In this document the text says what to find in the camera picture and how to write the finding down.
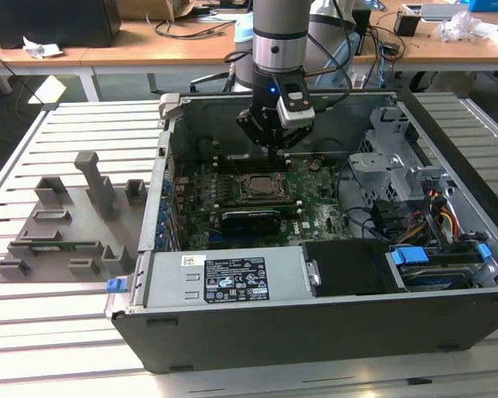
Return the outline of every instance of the slotted aluminum surface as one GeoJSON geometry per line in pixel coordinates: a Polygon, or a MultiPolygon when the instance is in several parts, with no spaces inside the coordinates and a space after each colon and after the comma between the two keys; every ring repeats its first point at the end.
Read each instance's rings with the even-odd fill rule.
{"type": "MultiPolygon", "coordinates": [[[[498,125],[469,99],[450,93],[418,94],[417,99],[498,195],[498,125]]],[[[424,140],[419,146],[439,164],[424,140]]]]}
{"type": "MultiPolygon", "coordinates": [[[[113,184],[149,181],[157,103],[62,104],[43,112],[0,176],[0,259],[40,176],[84,186],[78,150],[95,149],[113,184]]],[[[103,284],[0,284],[0,397],[498,396],[498,331],[469,352],[155,376],[104,318],[103,284]],[[409,386],[409,377],[432,384],[409,386]]],[[[373,338],[376,325],[373,325],[373,338]]],[[[250,344],[247,337],[241,343],[250,344]]],[[[291,349],[308,350],[309,347],[291,349]]]]}

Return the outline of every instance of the green circuit board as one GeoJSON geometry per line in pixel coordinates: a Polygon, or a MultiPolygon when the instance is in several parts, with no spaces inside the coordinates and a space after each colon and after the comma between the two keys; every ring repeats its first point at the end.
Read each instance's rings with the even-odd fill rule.
{"type": "Polygon", "coordinates": [[[274,172],[266,167],[263,171],[254,165],[245,167],[242,162],[227,165],[231,172],[204,163],[187,165],[179,173],[175,191],[183,250],[288,246],[352,237],[332,197],[335,163],[313,157],[292,158],[287,167],[274,172]],[[278,233],[235,238],[223,235],[223,213],[269,210],[281,213],[278,233]]]}

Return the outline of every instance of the sticker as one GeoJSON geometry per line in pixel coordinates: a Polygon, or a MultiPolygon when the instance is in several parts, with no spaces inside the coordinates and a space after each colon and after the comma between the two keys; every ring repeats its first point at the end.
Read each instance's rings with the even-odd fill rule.
{"type": "Polygon", "coordinates": [[[269,300],[263,257],[226,260],[205,260],[205,256],[202,257],[205,266],[204,299],[207,303],[269,300]]]}
{"type": "Polygon", "coordinates": [[[184,255],[181,257],[181,266],[189,267],[191,265],[205,265],[206,255],[184,255]]]}

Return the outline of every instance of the cardboard box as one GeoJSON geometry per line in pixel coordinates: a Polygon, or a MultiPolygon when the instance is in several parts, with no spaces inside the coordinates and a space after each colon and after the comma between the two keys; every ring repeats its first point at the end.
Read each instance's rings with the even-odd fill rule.
{"type": "Polygon", "coordinates": [[[145,21],[150,12],[152,21],[174,21],[192,11],[194,1],[189,0],[116,0],[121,19],[139,19],[145,21]]]}

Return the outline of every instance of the yellow wire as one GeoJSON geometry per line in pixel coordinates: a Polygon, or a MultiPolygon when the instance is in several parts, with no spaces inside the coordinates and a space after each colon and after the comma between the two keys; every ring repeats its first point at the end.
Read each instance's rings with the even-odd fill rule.
{"type": "Polygon", "coordinates": [[[412,230],[408,235],[404,236],[399,243],[404,242],[405,240],[408,240],[409,238],[413,238],[416,234],[418,234],[420,231],[424,229],[424,227],[427,225],[426,222],[423,222],[420,226],[416,227],[414,230],[412,230]]]}
{"type": "Polygon", "coordinates": [[[452,222],[451,217],[450,217],[447,213],[445,213],[444,211],[441,211],[441,213],[440,213],[440,214],[441,214],[441,216],[443,216],[443,217],[445,217],[446,219],[448,219],[448,222],[450,223],[450,233],[451,233],[452,235],[454,235],[454,223],[452,222]]]}

